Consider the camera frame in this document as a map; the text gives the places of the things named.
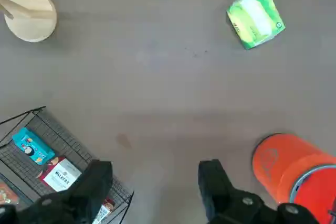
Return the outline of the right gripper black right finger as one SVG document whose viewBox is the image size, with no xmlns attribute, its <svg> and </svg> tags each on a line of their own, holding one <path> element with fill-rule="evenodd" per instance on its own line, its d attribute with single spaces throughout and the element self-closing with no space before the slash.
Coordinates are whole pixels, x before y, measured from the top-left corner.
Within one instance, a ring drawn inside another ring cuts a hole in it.
<svg viewBox="0 0 336 224">
<path fill-rule="evenodd" d="M 284 203 L 274 210 L 258 195 L 235 188 L 217 159 L 199 163 L 198 185 L 208 223 L 318 223 L 301 205 Z"/>
</svg>

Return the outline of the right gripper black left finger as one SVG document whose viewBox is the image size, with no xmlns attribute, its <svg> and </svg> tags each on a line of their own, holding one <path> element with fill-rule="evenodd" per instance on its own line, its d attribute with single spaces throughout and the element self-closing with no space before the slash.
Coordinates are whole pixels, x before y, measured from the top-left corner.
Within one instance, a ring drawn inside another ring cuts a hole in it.
<svg viewBox="0 0 336 224">
<path fill-rule="evenodd" d="M 112 163 L 94 159 L 66 190 L 44 195 L 21 211 L 1 205 L 1 223 L 92 223 L 112 184 Z"/>
</svg>

